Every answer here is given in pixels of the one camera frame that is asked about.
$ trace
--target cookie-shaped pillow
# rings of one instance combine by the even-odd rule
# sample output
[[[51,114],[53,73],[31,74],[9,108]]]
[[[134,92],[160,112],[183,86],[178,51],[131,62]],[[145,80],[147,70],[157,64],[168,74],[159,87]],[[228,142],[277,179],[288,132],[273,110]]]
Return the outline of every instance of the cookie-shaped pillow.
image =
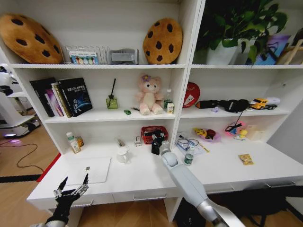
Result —
[[[180,54],[182,28],[177,21],[163,18],[148,30],[143,50],[149,64],[171,64]]]
[[[41,24],[29,17],[3,15],[0,18],[0,35],[6,46],[29,63],[62,62],[57,40]]]

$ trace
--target toy truck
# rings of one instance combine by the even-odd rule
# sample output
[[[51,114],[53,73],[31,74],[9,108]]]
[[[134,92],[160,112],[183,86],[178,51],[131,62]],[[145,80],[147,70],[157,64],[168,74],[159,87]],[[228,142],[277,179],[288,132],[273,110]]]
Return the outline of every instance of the toy truck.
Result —
[[[268,98],[256,98],[251,102],[251,108],[256,110],[273,110],[281,102],[279,98],[268,97]]]

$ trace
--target red basket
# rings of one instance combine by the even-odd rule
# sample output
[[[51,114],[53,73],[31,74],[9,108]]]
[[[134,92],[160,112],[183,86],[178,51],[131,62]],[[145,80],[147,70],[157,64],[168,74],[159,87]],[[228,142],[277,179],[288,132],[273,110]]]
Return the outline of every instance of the red basket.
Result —
[[[144,132],[153,132],[156,130],[161,130],[164,133],[165,139],[168,138],[169,133],[167,132],[166,128],[163,126],[148,126],[148,127],[142,127],[141,128],[141,137],[145,144],[152,144],[152,136],[144,136]]]

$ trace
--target eyeglasses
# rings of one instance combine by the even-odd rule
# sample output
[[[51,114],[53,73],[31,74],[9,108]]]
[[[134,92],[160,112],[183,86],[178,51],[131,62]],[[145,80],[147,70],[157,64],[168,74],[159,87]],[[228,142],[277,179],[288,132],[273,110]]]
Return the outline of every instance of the eyeglasses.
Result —
[[[184,150],[187,150],[190,145],[194,147],[197,146],[199,144],[199,141],[196,139],[178,139],[177,144]]]

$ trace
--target pink teddy bear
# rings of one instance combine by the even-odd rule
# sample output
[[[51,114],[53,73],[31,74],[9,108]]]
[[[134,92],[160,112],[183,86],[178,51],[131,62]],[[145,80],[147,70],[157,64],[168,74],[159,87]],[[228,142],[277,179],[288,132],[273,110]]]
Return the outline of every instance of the pink teddy bear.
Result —
[[[136,95],[137,100],[140,102],[140,113],[148,115],[150,111],[154,114],[161,114],[162,107],[159,105],[164,96],[159,93],[161,87],[161,78],[148,76],[142,74],[140,76],[139,88],[141,92]]]

